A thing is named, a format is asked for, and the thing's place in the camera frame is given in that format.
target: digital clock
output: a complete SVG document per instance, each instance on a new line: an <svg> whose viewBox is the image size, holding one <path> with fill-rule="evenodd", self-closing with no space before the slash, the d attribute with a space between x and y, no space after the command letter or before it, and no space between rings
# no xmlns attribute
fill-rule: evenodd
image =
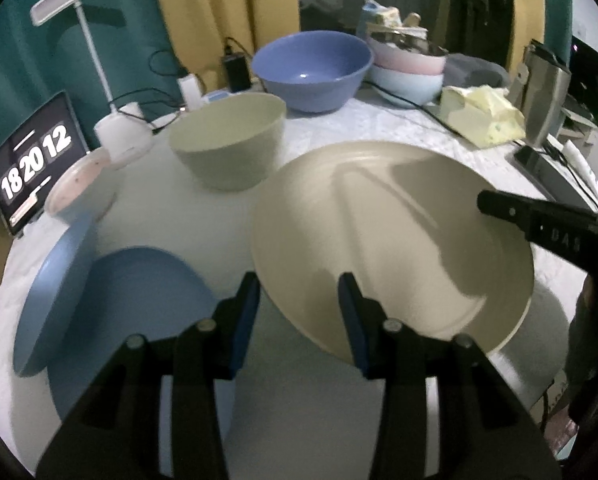
<svg viewBox="0 0 598 480"><path fill-rule="evenodd" d="M0 212L10 233L41 211L54 183L87 152L65 92L10 135L0 146Z"/></svg>

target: power adapter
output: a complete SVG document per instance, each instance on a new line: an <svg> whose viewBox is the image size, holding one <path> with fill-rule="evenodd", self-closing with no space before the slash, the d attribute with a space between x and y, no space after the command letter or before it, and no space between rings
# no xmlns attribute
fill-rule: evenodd
<svg viewBox="0 0 598 480"><path fill-rule="evenodd" d="M194 74L188 73L185 77L177 79L176 82L188 110L198 110L204 105L199 80Z"/></svg>
<svg viewBox="0 0 598 480"><path fill-rule="evenodd" d="M228 80L230 92L243 92L252 87L248 62L242 52L233 52L229 45L224 48L224 56L221 58L225 76Z"/></svg>

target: food package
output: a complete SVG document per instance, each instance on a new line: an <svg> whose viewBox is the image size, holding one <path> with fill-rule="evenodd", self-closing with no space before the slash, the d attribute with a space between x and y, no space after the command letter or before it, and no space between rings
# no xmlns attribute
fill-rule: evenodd
<svg viewBox="0 0 598 480"><path fill-rule="evenodd" d="M428 37L428 30L419 27L421 17L411 12L405 22L401 22L401 15L397 7L384 7L374 0L364 0L359 23L356 26L356 35L365 41L367 34L372 32L402 32L422 38Z"/></svg>
<svg viewBox="0 0 598 480"><path fill-rule="evenodd" d="M525 139L524 115L506 99L507 93L490 86L447 86L438 116L478 148Z"/></svg>

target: purple bowl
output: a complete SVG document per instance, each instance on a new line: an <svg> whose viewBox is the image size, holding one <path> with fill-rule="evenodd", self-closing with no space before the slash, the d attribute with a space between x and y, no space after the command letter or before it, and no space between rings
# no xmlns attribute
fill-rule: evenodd
<svg viewBox="0 0 598 480"><path fill-rule="evenodd" d="M372 61L372 51L358 37L311 30L267 44L256 53L252 70L290 108L319 113L341 108Z"/></svg>

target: yellow curtain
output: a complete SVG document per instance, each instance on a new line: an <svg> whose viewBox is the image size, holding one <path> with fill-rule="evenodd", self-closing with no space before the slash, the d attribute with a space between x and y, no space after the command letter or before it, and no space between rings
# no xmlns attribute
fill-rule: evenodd
<svg viewBox="0 0 598 480"><path fill-rule="evenodd" d="M543 43L544 32L545 0L514 0L514 23L508 52L508 72L512 77L524 58L525 46L531 40Z"/></svg>
<svg viewBox="0 0 598 480"><path fill-rule="evenodd" d="M177 57L209 89L224 86L220 58L226 36L253 54L299 30L299 0L159 0L159 4Z"/></svg>

